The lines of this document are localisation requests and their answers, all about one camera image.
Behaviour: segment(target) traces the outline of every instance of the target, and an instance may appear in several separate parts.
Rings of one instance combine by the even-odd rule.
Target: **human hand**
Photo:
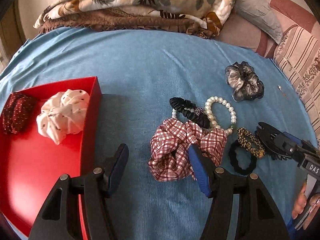
[[[296,219],[298,214],[301,214],[303,212],[304,207],[307,204],[307,198],[304,195],[304,192],[306,190],[306,182],[303,183],[302,189],[300,190],[298,197],[296,199],[296,201],[294,202],[294,206],[293,206],[293,210],[292,210],[292,218]],[[320,198],[320,194],[314,195],[311,199],[310,199],[310,205],[311,207],[313,207],[318,198]],[[317,203],[317,205],[315,206],[314,210],[311,212],[311,214],[308,216],[308,218],[306,219],[306,221],[303,223],[303,229],[306,229],[308,227],[308,225],[310,224],[311,220],[314,218],[314,216],[316,215],[318,209],[320,207],[320,202]]]

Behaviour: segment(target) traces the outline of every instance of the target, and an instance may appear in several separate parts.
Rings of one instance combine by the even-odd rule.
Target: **blue fabric sheet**
[[[255,68],[265,85],[263,99],[233,101],[224,69],[236,61],[247,61]],[[63,27],[39,35],[19,49],[0,75],[0,109],[13,91],[85,76],[98,76],[103,93],[96,163],[113,155],[120,143],[126,143],[130,149],[119,189],[107,200],[119,239],[196,240],[201,236],[211,200],[200,192],[191,177],[157,182],[147,166],[150,139],[162,121],[171,117],[171,97],[183,97],[199,106],[210,96],[223,97],[234,107],[238,127],[254,132],[258,122],[267,122],[316,145],[303,104],[273,61],[248,49],[180,33],[144,30],[96,33]],[[219,124],[228,127],[227,109],[214,104],[213,111]],[[228,138],[222,162],[222,167],[230,172],[233,168],[227,153],[235,139],[235,134]],[[239,151],[238,159],[244,167],[250,156]],[[296,166],[293,160],[272,161],[265,156],[258,160],[254,171],[286,223],[306,177]],[[233,216],[228,239],[232,239],[235,229]]]

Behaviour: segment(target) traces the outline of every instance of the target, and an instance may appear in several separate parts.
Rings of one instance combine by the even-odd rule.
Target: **gray pillow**
[[[277,44],[282,39],[281,24],[267,0],[236,0],[237,14],[267,33]]]

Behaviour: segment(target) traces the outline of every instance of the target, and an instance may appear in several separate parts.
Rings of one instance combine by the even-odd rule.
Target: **silver bolt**
[[[222,168],[222,167],[217,167],[215,171],[216,171],[216,173],[221,174],[221,173],[224,173],[224,168]]]
[[[60,180],[66,180],[68,178],[68,174],[62,174],[60,176]]]
[[[251,178],[251,179],[257,179],[257,178],[258,178],[258,175],[255,174],[255,173],[251,173],[251,174],[250,174],[250,178]]]
[[[94,174],[99,174],[99,173],[101,173],[102,172],[102,169],[101,168],[95,168],[94,170],[93,170],[93,173]]]

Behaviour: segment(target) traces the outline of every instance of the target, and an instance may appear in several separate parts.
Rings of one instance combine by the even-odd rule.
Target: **red tray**
[[[44,102],[60,91],[84,90],[90,95],[84,130],[59,144],[38,133],[36,116]],[[0,210],[29,235],[36,216],[61,174],[76,177],[93,167],[101,91],[97,77],[65,80],[20,91],[39,99],[23,132],[6,135],[0,117]]]

